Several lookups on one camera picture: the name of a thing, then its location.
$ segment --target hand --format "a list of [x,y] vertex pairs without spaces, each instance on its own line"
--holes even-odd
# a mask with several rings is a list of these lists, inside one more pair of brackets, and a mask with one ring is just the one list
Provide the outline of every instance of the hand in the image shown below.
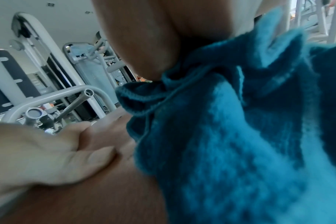
[[254,17],[287,0],[92,0],[109,43],[133,71],[159,80],[182,40],[218,41],[253,28]]
[[62,185],[90,177],[115,157],[113,147],[77,151],[90,122],[66,126],[58,135],[0,124],[0,206],[36,184]]

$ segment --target teal towel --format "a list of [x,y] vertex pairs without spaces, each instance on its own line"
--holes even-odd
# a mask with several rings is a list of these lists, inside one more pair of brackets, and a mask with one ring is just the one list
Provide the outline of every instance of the teal towel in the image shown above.
[[336,224],[336,46],[279,15],[117,89],[172,224]]

